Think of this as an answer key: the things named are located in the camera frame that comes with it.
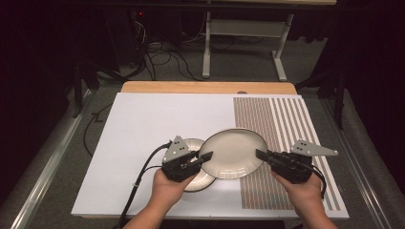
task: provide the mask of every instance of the striped pattern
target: striped pattern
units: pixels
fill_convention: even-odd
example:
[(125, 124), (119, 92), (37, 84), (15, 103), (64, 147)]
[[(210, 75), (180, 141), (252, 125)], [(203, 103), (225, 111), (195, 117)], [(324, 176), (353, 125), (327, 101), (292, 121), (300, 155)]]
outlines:
[[(297, 139), (320, 144), (307, 106), (302, 98), (234, 98), (236, 127), (247, 128), (261, 135), (267, 147), (275, 152), (288, 152)], [(329, 165), (324, 156), (317, 156), (313, 164), (325, 175), (328, 189), (325, 209), (339, 211), (336, 189), (331, 189)], [(242, 206), (244, 209), (293, 210), (283, 186), (270, 174), (265, 163), (254, 173), (241, 178)]]

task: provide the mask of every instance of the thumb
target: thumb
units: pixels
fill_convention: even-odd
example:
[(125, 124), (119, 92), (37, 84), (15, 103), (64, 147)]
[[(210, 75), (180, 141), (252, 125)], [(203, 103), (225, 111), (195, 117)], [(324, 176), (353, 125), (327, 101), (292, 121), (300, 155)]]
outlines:
[(271, 171), (271, 175), (275, 178), (275, 179), (277, 179), (277, 181), (279, 181), (285, 188), (286, 188), (286, 190), (288, 190), (288, 187), (291, 185), (291, 183), (288, 181), (288, 180), (286, 180), (286, 179), (284, 179), (283, 177), (281, 177), (280, 175), (278, 175), (276, 172), (274, 172), (274, 171)]

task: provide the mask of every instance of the small plate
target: small plate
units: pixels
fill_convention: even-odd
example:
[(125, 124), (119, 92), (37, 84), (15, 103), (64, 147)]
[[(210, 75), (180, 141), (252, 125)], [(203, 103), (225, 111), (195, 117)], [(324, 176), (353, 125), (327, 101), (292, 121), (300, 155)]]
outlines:
[[(203, 140), (196, 138), (187, 138), (184, 140), (190, 150), (198, 151), (203, 145)], [(194, 193), (199, 192), (214, 182), (215, 178), (208, 175), (204, 170), (200, 170), (197, 176), (185, 187), (184, 192)]]
[(202, 168), (216, 178), (244, 177), (263, 163), (256, 157), (256, 149), (266, 152), (267, 144), (253, 131), (237, 128), (218, 132), (207, 139), (200, 149), (200, 156), (214, 153)]

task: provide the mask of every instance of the table leg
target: table leg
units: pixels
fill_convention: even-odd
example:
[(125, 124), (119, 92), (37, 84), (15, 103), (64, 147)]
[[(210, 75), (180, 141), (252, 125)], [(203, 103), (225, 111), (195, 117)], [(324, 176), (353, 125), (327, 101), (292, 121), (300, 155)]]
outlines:
[(283, 51), (284, 45), (286, 44), (287, 36), (289, 33), (289, 28), (291, 27), (292, 18), (294, 14), (289, 14), (286, 25), (283, 28), (283, 32), (280, 36), (280, 43), (279, 48), (277, 51), (272, 52), (272, 57), (274, 61), (274, 65), (276, 67), (276, 71), (280, 81), (287, 81), (286, 73), (284, 72), (283, 63), (281, 62), (280, 56)]
[(209, 70), (211, 68), (210, 39), (211, 39), (211, 12), (208, 11), (206, 13), (206, 24), (205, 24), (205, 49), (203, 53), (202, 78), (209, 78)]

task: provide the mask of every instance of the metal bracket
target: metal bracket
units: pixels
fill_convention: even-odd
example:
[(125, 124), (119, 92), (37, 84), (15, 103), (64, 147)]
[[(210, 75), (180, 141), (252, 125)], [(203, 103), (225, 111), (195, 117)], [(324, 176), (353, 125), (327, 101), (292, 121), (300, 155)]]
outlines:
[(177, 135), (169, 149), (166, 151), (163, 158), (163, 163), (188, 155), (189, 153), (190, 149), (188, 148), (187, 144), (179, 135)]
[(337, 156), (339, 153), (335, 150), (316, 145), (305, 140), (298, 140), (291, 147), (290, 151), (303, 156)]

